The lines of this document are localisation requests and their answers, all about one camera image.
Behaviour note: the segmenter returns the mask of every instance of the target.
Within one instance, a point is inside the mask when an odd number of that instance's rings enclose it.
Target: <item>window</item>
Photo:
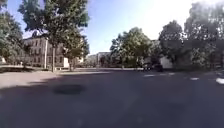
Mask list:
[[[41,48],[39,48],[39,54],[41,54]]]
[[[48,58],[48,62],[51,63],[51,57]]]
[[[52,53],[52,48],[50,48],[50,53]]]
[[[61,48],[61,53],[63,53],[64,52],[64,48]]]
[[[63,60],[63,58],[62,58],[62,57],[60,57],[60,63],[62,63],[62,60]]]

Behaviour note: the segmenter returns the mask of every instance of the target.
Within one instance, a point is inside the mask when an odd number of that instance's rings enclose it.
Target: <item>white building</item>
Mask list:
[[[45,38],[28,38],[24,39],[26,45],[31,46],[30,54],[21,51],[17,57],[18,60],[25,61],[31,66],[47,68],[52,63],[52,45]],[[63,56],[63,44],[59,44],[55,49],[55,67],[68,68],[68,58]],[[83,59],[77,59],[78,63],[83,62]]]

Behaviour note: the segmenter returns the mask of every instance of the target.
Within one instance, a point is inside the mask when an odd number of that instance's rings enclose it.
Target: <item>sunlight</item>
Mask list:
[[[215,4],[217,4],[217,3],[219,3],[219,2],[221,2],[223,0],[196,0],[196,1],[205,2],[208,5],[215,5]]]
[[[191,80],[196,81],[199,80],[199,78],[191,78]]]
[[[219,84],[224,84],[224,79],[222,79],[222,78],[217,78],[217,79],[216,79],[216,82],[219,83]]]
[[[144,77],[154,77],[155,75],[144,75]]]

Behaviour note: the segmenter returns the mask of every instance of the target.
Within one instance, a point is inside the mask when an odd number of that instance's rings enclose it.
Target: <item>sky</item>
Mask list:
[[[142,28],[152,40],[157,39],[164,25],[177,20],[182,26],[189,16],[191,4],[202,0],[89,0],[90,21],[83,32],[90,44],[90,54],[107,52],[112,39],[119,33],[133,27]],[[214,3],[219,0],[203,0]],[[23,37],[31,36],[25,32],[26,24],[17,12],[22,0],[8,0],[8,11],[21,24]]]

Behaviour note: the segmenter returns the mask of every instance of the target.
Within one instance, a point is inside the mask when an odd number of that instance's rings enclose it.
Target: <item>foliage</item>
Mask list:
[[[63,54],[69,59],[70,66],[74,59],[85,58],[89,54],[87,39],[78,29],[69,29],[61,35],[60,40],[65,42]]]
[[[2,10],[3,7],[7,6],[7,0],[0,0],[0,11]]]
[[[159,35],[159,41],[162,54],[167,56],[173,63],[176,63],[183,52],[182,27],[176,21],[165,25]]]
[[[148,57],[151,46],[149,38],[139,28],[132,28],[129,32],[119,34],[112,40],[111,58],[116,63],[130,62],[136,65],[142,58]]]
[[[38,0],[23,0],[19,12],[23,14],[23,20],[27,24],[26,31],[39,31],[42,36],[49,39],[53,46],[52,70],[54,70],[55,48],[61,39],[62,33],[87,27],[89,20],[87,0],[44,0],[41,8]]]
[[[6,7],[6,0],[0,1],[0,56],[6,61],[10,56],[17,55],[22,48],[22,31],[20,24],[9,12],[1,12]]]

